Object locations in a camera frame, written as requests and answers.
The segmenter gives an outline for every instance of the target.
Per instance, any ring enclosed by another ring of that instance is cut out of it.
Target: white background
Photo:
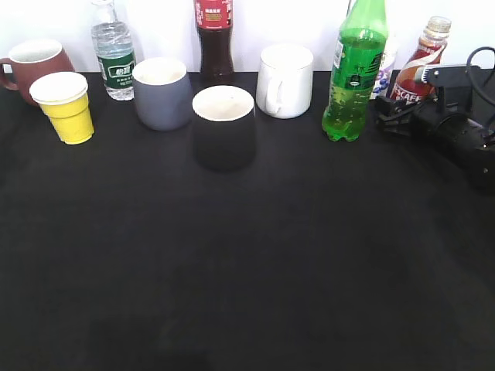
[[[139,60],[174,56],[200,67],[193,0],[115,0],[118,16],[128,23]],[[400,69],[414,51],[418,37],[432,15],[452,20],[444,63],[465,63],[478,46],[495,44],[492,0],[388,0],[388,20],[396,29]],[[65,46],[78,71],[97,71],[90,25],[90,0],[2,1],[0,57],[31,38],[50,37]],[[330,70],[337,32],[347,11],[347,0],[234,0],[232,54],[237,71],[257,71],[261,50],[276,42],[300,43],[315,55],[315,70]],[[493,57],[476,62],[490,67]]]

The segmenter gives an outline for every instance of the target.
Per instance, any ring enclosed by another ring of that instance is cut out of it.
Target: mug
[[[254,99],[246,90],[227,85],[202,90],[193,111],[193,150],[201,165],[231,171],[254,159]]]
[[[256,103],[276,118],[304,114],[311,104],[313,55],[305,47],[277,44],[261,52]]]
[[[193,89],[186,65],[173,58],[151,58],[132,71],[134,102],[148,128],[170,131],[191,120]]]
[[[3,69],[4,64],[12,66],[16,83],[9,81]],[[74,72],[74,67],[65,50],[56,40],[29,40],[14,46],[8,58],[0,59],[0,85],[9,90],[18,90],[24,100],[38,104],[29,94],[32,83],[40,77],[55,72]]]

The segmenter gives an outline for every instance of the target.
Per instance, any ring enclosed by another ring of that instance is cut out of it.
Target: plastic bottle
[[[388,38],[384,0],[357,0],[340,27],[323,130],[331,141],[355,141]]]
[[[392,99],[404,99],[411,104],[425,99],[431,93],[431,85],[416,83],[415,74],[419,67],[440,63],[443,51],[447,47],[451,25],[447,18],[430,18],[423,35],[419,38],[418,48],[397,76]]]
[[[131,100],[136,62],[129,28],[117,19],[114,0],[91,2],[97,6],[91,36],[108,95],[115,100]]]
[[[382,97],[387,95],[392,73],[394,72],[397,53],[398,43],[394,34],[388,38],[387,44],[385,45],[384,55],[381,57],[380,70],[378,71],[378,76],[374,83],[371,99],[376,99],[379,95]]]
[[[201,43],[201,77],[210,84],[230,83],[234,64],[230,54],[232,0],[194,0]]]

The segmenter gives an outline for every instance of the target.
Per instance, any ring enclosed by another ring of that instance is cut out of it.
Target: red label
[[[420,40],[418,49],[398,74],[391,98],[406,100],[408,104],[425,99],[434,89],[427,83],[415,82],[416,71],[421,66],[440,63],[445,47],[427,46]]]
[[[232,27],[232,0],[194,0],[196,22],[202,29]]]

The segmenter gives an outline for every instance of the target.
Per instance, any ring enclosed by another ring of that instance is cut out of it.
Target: green soda bottle
[[[331,141],[355,141],[388,38],[385,0],[357,0],[339,33],[322,126]]]

